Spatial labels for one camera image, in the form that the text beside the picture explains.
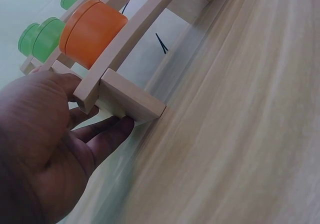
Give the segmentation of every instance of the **light wood grain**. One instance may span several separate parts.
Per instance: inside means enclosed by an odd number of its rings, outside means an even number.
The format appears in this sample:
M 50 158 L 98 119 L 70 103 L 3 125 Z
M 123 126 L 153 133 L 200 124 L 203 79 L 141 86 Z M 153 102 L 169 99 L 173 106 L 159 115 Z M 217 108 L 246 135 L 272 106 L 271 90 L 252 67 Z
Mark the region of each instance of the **light wood grain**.
M 123 223 L 320 222 L 319 4 L 228 1 L 145 136 Z

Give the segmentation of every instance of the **orange cylinder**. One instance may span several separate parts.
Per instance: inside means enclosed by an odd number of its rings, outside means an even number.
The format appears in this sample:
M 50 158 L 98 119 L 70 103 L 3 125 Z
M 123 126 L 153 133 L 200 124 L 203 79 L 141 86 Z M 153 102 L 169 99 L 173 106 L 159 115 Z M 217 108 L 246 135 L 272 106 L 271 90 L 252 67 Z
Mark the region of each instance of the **orange cylinder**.
M 99 0 L 88 0 L 67 21 L 59 48 L 90 69 L 128 19 Z

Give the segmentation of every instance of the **black line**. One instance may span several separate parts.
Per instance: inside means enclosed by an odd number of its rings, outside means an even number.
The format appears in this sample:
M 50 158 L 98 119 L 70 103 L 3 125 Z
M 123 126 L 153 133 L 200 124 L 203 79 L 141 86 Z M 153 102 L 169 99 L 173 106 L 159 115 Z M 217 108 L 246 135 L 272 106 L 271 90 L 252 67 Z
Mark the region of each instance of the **black line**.
M 161 44 L 161 47 L 163 49 L 164 54 L 167 54 L 167 51 L 169 51 L 169 49 L 166 47 L 166 45 L 163 43 L 163 41 L 160 39 L 159 35 L 156 33 L 156 38 L 158 38 L 158 41 Z
M 125 9 L 127 8 L 129 2 L 130 2 L 130 1 L 128 1 L 128 2 L 125 4 L 125 6 L 124 6 L 124 8 L 123 8 L 123 10 L 122 10 L 122 12 L 121 12 L 121 14 L 123 14 L 123 13 L 125 12 Z

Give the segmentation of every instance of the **wooden base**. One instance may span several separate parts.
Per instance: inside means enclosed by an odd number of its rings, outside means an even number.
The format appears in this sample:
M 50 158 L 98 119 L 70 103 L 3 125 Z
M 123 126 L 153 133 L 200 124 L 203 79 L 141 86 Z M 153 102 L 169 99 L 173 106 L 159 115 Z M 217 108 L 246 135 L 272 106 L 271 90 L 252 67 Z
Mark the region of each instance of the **wooden base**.
M 52 70 L 60 74 L 71 73 L 81 78 L 59 61 L 54 62 Z M 136 125 L 158 119 L 166 108 L 161 101 L 110 68 L 101 78 L 96 105 L 119 118 L 129 116 Z

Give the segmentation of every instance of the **wooden block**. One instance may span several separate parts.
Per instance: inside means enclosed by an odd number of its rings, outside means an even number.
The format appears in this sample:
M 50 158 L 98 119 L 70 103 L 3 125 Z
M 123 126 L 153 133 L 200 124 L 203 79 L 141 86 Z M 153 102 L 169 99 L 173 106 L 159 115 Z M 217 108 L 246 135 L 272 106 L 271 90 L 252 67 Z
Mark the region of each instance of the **wooden block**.
M 167 8 L 191 24 L 208 3 L 207 0 L 173 0 Z
M 161 101 L 110 68 L 101 78 L 99 106 L 120 118 L 129 116 L 138 124 L 159 118 L 166 108 Z
M 148 0 L 113 39 L 82 80 L 74 95 L 88 113 L 98 99 L 98 83 L 108 68 L 116 71 L 128 54 L 172 0 Z

